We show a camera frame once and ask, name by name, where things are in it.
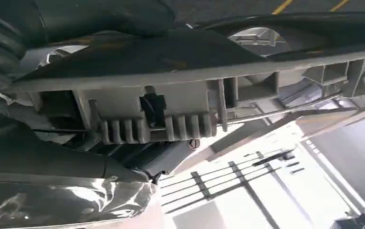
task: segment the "wire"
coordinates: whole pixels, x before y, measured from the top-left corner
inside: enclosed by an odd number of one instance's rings
[[[57,133],[57,134],[78,134],[87,133],[88,130],[72,130],[72,129],[32,129],[34,132],[41,133]]]
[[[324,103],[328,100],[337,98],[337,97],[341,96],[342,94],[343,94],[342,92],[337,92],[337,93],[334,93],[332,95],[326,96],[324,98],[321,98],[321,99],[318,99],[318,100],[315,100],[315,101],[312,101],[312,102],[309,102],[309,103],[289,107],[289,108],[279,110],[279,111],[272,111],[272,112],[257,114],[257,115],[248,116],[248,117],[233,118],[233,119],[230,119],[227,123],[228,124],[244,123],[244,122],[248,122],[248,121],[252,121],[252,120],[263,119],[263,118],[273,116],[273,115],[281,115],[281,114],[289,113],[289,112],[296,111],[296,110],[299,110],[299,109],[302,109],[302,108],[305,108],[305,107],[308,107],[308,106],[314,106],[314,105],[317,105],[317,104],[320,104],[320,103]]]

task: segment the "metal rod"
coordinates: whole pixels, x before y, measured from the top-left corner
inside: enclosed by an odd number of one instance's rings
[[[264,155],[261,152],[257,152],[258,157],[261,159],[261,161],[264,159]],[[300,211],[300,213],[303,215],[303,217],[311,224],[313,225],[313,220],[307,214],[307,211],[303,208],[303,206],[299,203],[299,201],[296,199],[296,197],[292,194],[292,192],[289,190],[289,188],[286,186],[285,182],[281,179],[281,177],[275,172],[275,170],[270,165],[269,161],[265,163],[264,167],[271,172],[272,177],[276,180],[276,182],[281,186],[283,191],[286,193],[286,195],[291,199],[293,204],[297,207],[297,209]]]
[[[255,202],[257,207],[260,209],[270,226],[274,229],[279,229],[278,224],[275,222],[274,218],[270,214],[270,212],[267,210],[261,199],[258,197],[255,190],[251,187],[250,183],[246,181],[246,178],[243,176],[243,173],[241,170],[237,167],[237,165],[230,161],[229,165],[233,172],[236,174],[237,178],[240,180],[240,182],[243,184],[244,189],[246,189],[248,195],[251,197],[251,199]]]
[[[218,97],[218,115],[224,132],[227,132],[227,109],[226,97],[224,94],[224,79],[218,80],[219,97]]]
[[[268,112],[268,113],[263,113],[263,114],[257,114],[257,115],[253,115],[253,116],[249,116],[249,117],[233,118],[228,121],[228,124],[244,123],[244,122],[248,122],[248,121],[266,118],[266,117],[273,116],[273,115],[281,115],[281,114],[289,113],[289,112],[296,111],[296,110],[299,110],[299,109],[302,109],[302,108],[305,108],[308,106],[314,106],[314,105],[317,105],[320,103],[324,103],[330,99],[337,98],[341,95],[342,95],[342,92],[337,92],[337,93],[334,93],[327,97],[324,97],[324,98],[321,98],[321,99],[318,99],[318,100],[315,100],[315,101],[312,101],[309,103],[305,103],[302,105],[288,107],[288,108],[280,110],[280,111],[273,111],[273,112]]]

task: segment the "car underside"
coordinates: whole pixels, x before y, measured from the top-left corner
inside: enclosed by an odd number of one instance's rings
[[[304,82],[321,98],[253,114],[258,102]],[[226,132],[232,124],[361,95],[365,13],[185,24],[157,0],[0,0],[0,182],[44,185],[23,188],[28,196],[49,195],[52,183],[110,180],[124,185],[127,197],[141,195],[131,217],[150,199],[151,183],[219,126]],[[129,186],[136,182],[143,185]],[[106,205],[82,220],[13,220],[31,197],[12,189],[0,196],[1,228],[107,220],[114,209]],[[17,210],[1,204],[7,199]]]

